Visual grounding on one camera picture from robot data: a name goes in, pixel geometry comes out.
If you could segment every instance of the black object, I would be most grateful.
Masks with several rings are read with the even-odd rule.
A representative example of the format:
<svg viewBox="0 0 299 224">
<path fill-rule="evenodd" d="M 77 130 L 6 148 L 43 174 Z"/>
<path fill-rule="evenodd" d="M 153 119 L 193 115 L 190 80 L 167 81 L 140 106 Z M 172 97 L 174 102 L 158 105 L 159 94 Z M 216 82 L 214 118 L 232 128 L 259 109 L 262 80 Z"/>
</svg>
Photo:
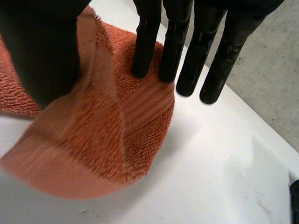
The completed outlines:
<svg viewBox="0 0 299 224">
<path fill-rule="evenodd" d="M 176 77 L 189 27 L 192 2 L 193 0 L 163 0 L 169 22 L 159 70 L 162 82 L 172 83 Z"/>
<path fill-rule="evenodd" d="M 218 100 L 244 43 L 264 19 L 263 16 L 242 17 L 228 12 L 221 42 L 200 92 L 203 103 L 210 105 Z"/>
<path fill-rule="evenodd" d="M 140 16 L 131 73 L 144 78 L 150 67 L 161 22 L 161 0 L 134 0 Z"/>
<path fill-rule="evenodd" d="M 79 77 L 77 16 L 90 0 L 0 0 L 0 33 L 29 95 L 45 108 Z"/>
<path fill-rule="evenodd" d="M 191 96 L 194 92 L 219 24 L 226 12 L 211 6 L 203 7 L 198 3 L 195 1 L 194 31 L 177 83 L 177 92 L 185 97 Z"/>
<path fill-rule="evenodd" d="M 299 180 L 290 186 L 292 223 L 299 224 Z"/>
<path fill-rule="evenodd" d="M 150 67 L 161 21 L 161 0 L 134 0 L 140 16 L 131 73 L 144 78 Z M 159 70 L 161 81 L 171 83 L 177 73 L 189 26 L 192 0 L 163 0 L 169 19 Z"/>
<path fill-rule="evenodd" d="M 202 102 L 206 104 L 216 102 L 245 41 L 265 17 L 283 1 L 194 0 L 194 32 L 178 79 L 177 92 L 186 97 L 193 94 L 219 23 L 228 10 L 223 38 L 200 93 Z M 154 6 L 161 3 L 160 0 L 134 0 L 134 2 L 140 18 L 145 14 L 149 15 L 148 10 L 153 12 L 153 6 L 146 7 L 149 3 Z M 177 73 L 189 25 L 192 0 L 163 0 L 163 4 L 169 24 L 159 78 L 162 82 L 169 83 L 174 81 Z M 138 38 L 141 36 L 139 32 L 137 29 L 136 52 L 139 53 L 135 54 L 132 74 L 135 77 L 145 77 L 153 54 L 153 40 L 157 37 L 157 26 L 152 30 L 152 34 L 147 36 L 150 39 L 147 43 L 150 44 L 138 44 Z"/>
</svg>

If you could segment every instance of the terry cloth towel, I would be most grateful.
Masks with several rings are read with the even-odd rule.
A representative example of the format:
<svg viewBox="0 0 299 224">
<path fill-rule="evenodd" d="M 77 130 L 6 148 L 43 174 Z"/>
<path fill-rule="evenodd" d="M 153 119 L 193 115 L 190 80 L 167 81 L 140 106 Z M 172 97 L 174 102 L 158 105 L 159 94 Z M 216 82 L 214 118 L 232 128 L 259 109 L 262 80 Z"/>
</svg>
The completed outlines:
<svg viewBox="0 0 299 224">
<path fill-rule="evenodd" d="M 37 116 L 0 166 L 45 193 L 88 199 L 146 175 L 171 120 L 174 85 L 158 81 L 161 44 L 139 80 L 130 75 L 135 34 L 102 23 L 90 7 L 78 18 L 77 34 L 81 77 L 42 112 L 0 43 L 0 110 Z"/>
</svg>

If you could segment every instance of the fabric texture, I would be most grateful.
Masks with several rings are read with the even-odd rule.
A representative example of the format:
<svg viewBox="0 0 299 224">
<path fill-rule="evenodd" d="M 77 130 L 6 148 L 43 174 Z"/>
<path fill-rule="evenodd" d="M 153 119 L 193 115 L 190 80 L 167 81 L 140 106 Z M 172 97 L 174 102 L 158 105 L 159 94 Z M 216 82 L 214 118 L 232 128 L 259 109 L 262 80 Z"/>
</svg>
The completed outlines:
<svg viewBox="0 0 299 224">
<path fill-rule="evenodd" d="M 174 84 L 158 81 L 159 43 L 147 76 L 131 77 L 136 35 L 102 23 L 90 7 L 77 36 L 79 80 L 42 112 L 0 43 L 0 110 L 36 117 L 0 166 L 45 193 L 88 199 L 146 175 L 170 124 Z"/>
</svg>

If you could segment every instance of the white surface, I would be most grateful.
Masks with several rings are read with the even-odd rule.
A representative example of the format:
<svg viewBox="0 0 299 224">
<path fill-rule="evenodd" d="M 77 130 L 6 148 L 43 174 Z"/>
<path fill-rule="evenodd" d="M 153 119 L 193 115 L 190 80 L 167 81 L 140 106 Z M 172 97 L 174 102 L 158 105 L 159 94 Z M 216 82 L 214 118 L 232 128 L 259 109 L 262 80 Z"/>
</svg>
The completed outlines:
<svg viewBox="0 0 299 224">
<path fill-rule="evenodd" d="M 124 1 L 92 6 L 105 22 L 134 32 L 138 16 Z M 161 27 L 159 41 L 165 32 Z M 102 199 L 68 201 L 0 173 L 0 223 L 290 223 L 288 182 L 299 177 L 299 154 L 228 87 L 217 104 L 202 105 L 207 70 L 194 96 L 176 97 L 166 140 L 144 180 Z M 0 155 L 28 124 L 0 115 Z"/>
</svg>

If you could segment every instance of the gray floor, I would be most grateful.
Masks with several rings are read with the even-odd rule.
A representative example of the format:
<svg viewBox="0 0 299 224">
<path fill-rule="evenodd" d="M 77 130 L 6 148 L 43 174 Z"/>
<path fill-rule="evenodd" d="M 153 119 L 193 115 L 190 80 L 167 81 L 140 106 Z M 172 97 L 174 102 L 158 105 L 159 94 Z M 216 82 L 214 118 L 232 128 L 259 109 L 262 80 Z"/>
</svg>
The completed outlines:
<svg viewBox="0 0 299 224">
<path fill-rule="evenodd" d="M 165 11 L 162 23 L 167 26 Z M 206 65 L 220 42 L 221 23 Z M 190 24 L 186 45 L 191 40 Z M 228 86 L 299 152 L 299 1 L 286 0 L 247 40 Z"/>
</svg>

